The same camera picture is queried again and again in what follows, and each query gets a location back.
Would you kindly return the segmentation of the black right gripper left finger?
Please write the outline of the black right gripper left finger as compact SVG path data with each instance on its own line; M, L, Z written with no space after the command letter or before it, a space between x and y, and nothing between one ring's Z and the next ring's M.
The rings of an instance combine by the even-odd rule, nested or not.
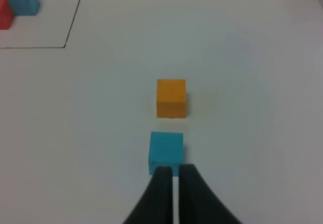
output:
M173 175L170 167L157 167L140 200L124 223L173 223Z

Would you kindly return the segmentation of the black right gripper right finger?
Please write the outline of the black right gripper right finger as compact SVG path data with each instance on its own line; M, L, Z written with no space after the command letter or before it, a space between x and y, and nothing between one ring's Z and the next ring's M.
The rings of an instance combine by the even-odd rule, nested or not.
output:
M179 223L240 221L222 204L193 164L179 167Z

